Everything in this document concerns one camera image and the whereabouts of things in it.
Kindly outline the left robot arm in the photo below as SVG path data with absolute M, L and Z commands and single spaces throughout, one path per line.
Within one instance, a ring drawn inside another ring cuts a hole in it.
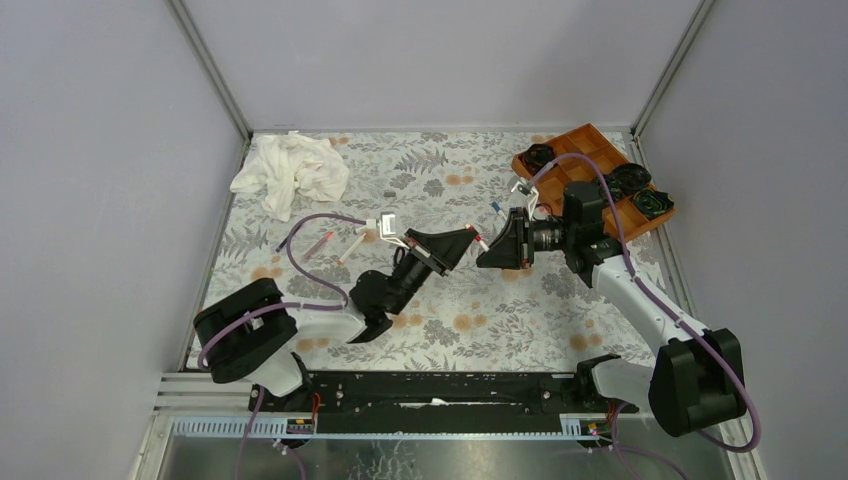
M 309 401 L 311 387 L 298 343 L 377 339 L 425 281 L 452 271 L 477 238 L 471 226 L 437 234 L 410 229 L 392 272 L 362 273 L 337 302 L 286 296 L 273 279 L 255 280 L 194 318 L 201 344 L 197 365 L 217 384 L 248 380 L 285 410 L 299 410 Z

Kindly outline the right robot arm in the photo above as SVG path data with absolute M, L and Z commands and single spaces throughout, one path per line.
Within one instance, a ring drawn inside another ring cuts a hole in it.
M 511 188 L 525 195 L 526 204 L 506 213 L 477 266 L 519 270 L 541 252 L 561 252 L 570 271 L 614 305 L 655 356 L 652 367 L 615 355 L 582 362 L 573 386 L 579 407 L 597 412 L 612 399 L 626 401 L 673 437 L 748 412 L 738 339 L 727 329 L 708 328 L 639 276 L 625 243 L 605 230 L 597 184 L 568 184 L 562 214 L 544 219 L 533 216 L 539 192 L 528 180 L 516 178 Z

